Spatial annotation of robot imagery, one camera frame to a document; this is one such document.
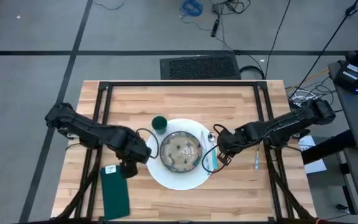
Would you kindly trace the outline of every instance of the wooden tabletop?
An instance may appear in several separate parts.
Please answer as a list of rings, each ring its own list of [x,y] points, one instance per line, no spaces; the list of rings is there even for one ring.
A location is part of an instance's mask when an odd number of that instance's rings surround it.
[[[274,116],[289,112],[283,82],[269,80],[267,84]],[[98,85],[99,81],[84,82],[76,110],[78,113],[92,118]],[[266,119],[262,91],[260,95]],[[99,118],[102,117],[103,110],[102,107]],[[151,128],[150,122],[158,114],[162,114],[167,119],[193,119],[209,130],[213,130],[213,125],[219,123],[232,131],[243,124],[258,120],[251,86],[115,86],[113,88],[108,124],[120,124],[132,129]],[[141,134],[145,139],[149,137],[146,132]],[[298,147],[295,142],[291,142],[290,145]],[[213,174],[205,183],[193,190],[167,189],[153,179],[146,165],[138,164],[139,174],[127,180],[131,215],[121,220],[266,221],[267,217],[274,217],[263,145],[259,147],[259,170],[255,170],[257,146],[248,148],[236,155],[228,167]],[[62,212],[76,194],[80,185],[85,153],[86,149],[82,146],[73,146],[67,150],[52,217]],[[284,148],[282,156],[290,190],[302,206],[315,216],[301,154],[296,150]],[[118,164],[115,153],[104,147],[101,167],[113,164]],[[84,208],[88,203],[88,194],[85,195]],[[285,215],[285,203],[280,190],[279,194],[281,208]],[[100,178],[93,219],[97,220],[99,216],[103,216]]]

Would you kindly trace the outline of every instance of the white plate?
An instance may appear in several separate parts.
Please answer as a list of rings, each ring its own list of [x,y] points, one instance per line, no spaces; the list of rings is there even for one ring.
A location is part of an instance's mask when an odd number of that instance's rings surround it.
[[[186,131],[192,135],[194,135],[198,141],[201,143],[201,132],[204,134],[208,134],[209,131],[197,121],[193,121],[191,119],[172,119],[168,121],[167,132],[163,135],[156,134],[158,142],[161,142],[167,137],[169,134],[174,133],[176,131]],[[155,156],[157,153],[157,143],[153,136],[150,136],[146,142],[147,146],[151,148],[152,155]],[[206,153],[206,149],[203,147],[203,156]],[[158,155],[158,158],[152,159],[150,158],[147,161],[147,168],[149,169],[152,177],[160,183],[162,186],[172,189],[172,190],[190,190],[197,186],[200,186],[204,183],[208,177],[209,173],[203,169],[201,163],[199,163],[193,170],[179,174],[176,172],[169,171],[163,164]]]

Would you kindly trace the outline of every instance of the black metal frame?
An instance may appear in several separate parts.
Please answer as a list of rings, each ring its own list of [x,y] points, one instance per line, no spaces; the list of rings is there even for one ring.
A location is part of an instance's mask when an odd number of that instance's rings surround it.
[[[263,114],[263,110],[262,110],[262,102],[260,100],[260,95],[259,95],[259,88],[263,91],[263,94],[264,94],[264,100],[265,100],[265,104],[266,104],[268,118],[269,119],[273,118],[272,105],[270,102],[270,97],[269,97],[269,92],[268,92],[266,82],[242,82],[242,81],[231,81],[231,82],[160,81],[160,82],[153,82],[153,81],[150,81],[150,82],[100,82],[99,87],[98,87],[98,95],[96,97],[94,115],[93,115],[93,119],[95,121],[98,120],[103,91],[107,90],[108,92],[106,95],[106,103],[105,103],[105,106],[103,109],[104,112],[103,112],[103,120],[102,120],[103,124],[107,123],[109,107],[110,107],[110,102],[111,102],[111,97],[112,97],[112,90],[113,90],[114,86],[251,86],[254,89],[254,95],[255,95],[255,101],[256,101],[256,107],[257,107],[259,120],[264,121],[264,114]],[[264,142],[264,148],[265,148],[265,155],[266,155],[267,163],[273,164],[273,160],[270,155],[271,147],[266,141]],[[100,147],[96,150],[97,150],[97,154],[96,154],[94,166],[97,166],[97,168],[100,169],[102,148]],[[277,149],[277,148],[275,149],[276,154],[277,154],[278,171],[280,173],[280,177],[283,180],[283,183],[287,186],[287,178],[285,175],[285,169],[284,169],[283,160],[281,157],[280,150],[281,149]],[[92,149],[87,149],[87,153],[85,155],[83,174],[81,177],[81,184],[83,184],[85,182],[86,177],[88,175],[88,170],[89,170],[89,165],[90,165],[90,160],[91,160],[91,151],[92,151]],[[277,219],[283,218],[281,206],[280,206],[280,199],[278,197],[276,181],[274,181],[274,179],[271,178],[271,176],[273,175],[273,172],[275,172],[275,170],[272,170],[272,169],[274,169],[274,166],[267,166],[267,167],[268,167],[268,173],[269,173],[269,177],[270,177],[269,178],[270,179],[270,187],[272,189],[272,199],[273,199],[273,204],[274,204],[274,208],[275,208],[276,218]],[[87,208],[87,213],[86,213],[87,219],[92,218],[93,205],[94,205],[94,200],[95,200],[95,195],[96,195],[97,181],[98,181],[98,179],[96,177],[96,178],[94,178],[94,180],[92,182],[91,192],[89,195],[89,203],[88,203],[88,208]],[[287,208],[288,217],[293,218],[294,217],[293,209],[292,209],[290,201],[287,198],[285,198],[285,204],[286,204],[286,208]],[[81,209],[82,209],[82,199],[80,201],[78,201],[76,211],[75,211],[75,218],[80,217]],[[274,223],[274,219],[272,217],[267,217],[267,218],[268,218],[267,222],[241,222],[241,223],[255,223],[255,224]],[[131,222],[131,223],[151,223],[151,222]],[[192,222],[192,223],[222,223],[222,222]]]

